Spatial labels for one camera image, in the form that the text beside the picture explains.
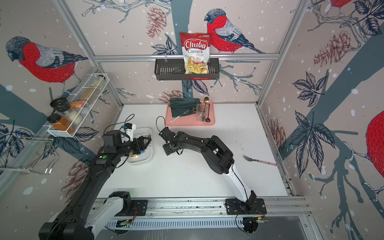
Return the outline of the white storage box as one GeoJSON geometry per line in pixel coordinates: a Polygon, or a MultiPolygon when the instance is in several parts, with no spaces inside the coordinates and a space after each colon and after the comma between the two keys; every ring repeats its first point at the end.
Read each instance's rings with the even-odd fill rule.
{"type": "Polygon", "coordinates": [[[150,162],[153,158],[152,130],[144,127],[132,131],[128,130],[127,133],[132,137],[131,142],[139,147],[137,152],[130,154],[128,163],[131,165],[142,165],[150,162]]]}

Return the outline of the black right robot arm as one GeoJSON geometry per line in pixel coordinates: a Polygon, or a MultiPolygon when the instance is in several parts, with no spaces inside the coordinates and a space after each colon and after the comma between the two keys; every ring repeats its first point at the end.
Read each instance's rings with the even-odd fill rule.
{"type": "Polygon", "coordinates": [[[168,127],[160,131],[159,136],[165,141],[163,149],[166,155],[184,150],[202,154],[210,169],[218,175],[223,175],[235,193],[240,208],[250,211],[257,200],[257,195],[251,190],[240,176],[233,158],[232,151],[217,137],[198,138],[185,132],[172,132],[168,127]]]}

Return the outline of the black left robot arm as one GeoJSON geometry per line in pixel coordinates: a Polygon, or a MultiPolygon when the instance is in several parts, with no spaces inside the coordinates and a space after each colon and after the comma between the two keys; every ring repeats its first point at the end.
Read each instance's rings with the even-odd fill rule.
{"type": "Polygon", "coordinates": [[[123,142],[126,135],[119,130],[104,134],[104,145],[91,160],[85,180],[57,218],[40,228],[41,240],[94,240],[114,216],[136,218],[146,214],[146,200],[133,201],[129,192],[117,191],[109,195],[93,216],[89,215],[103,185],[122,166],[121,158],[143,153],[152,141],[140,136],[123,142]]]}

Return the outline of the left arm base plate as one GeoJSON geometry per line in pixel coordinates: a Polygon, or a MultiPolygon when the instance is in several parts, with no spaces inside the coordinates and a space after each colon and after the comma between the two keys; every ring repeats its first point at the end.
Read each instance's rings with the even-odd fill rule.
{"type": "Polygon", "coordinates": [[[131,200],[130,207],[124,207],[117,216],[123,217],[143,217],[146,215],[148,200],[131,200]]]}

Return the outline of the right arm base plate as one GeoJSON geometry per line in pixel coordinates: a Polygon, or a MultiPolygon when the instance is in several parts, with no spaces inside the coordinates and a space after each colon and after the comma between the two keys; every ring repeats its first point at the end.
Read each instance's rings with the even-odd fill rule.
{"type": "Polygon", "coordinates": [[[227,215],[266,215],[267,209],[264,199],[256,199],[250,208],[246,203],[237,199],[226,199],[225,208],[227,215]]]}

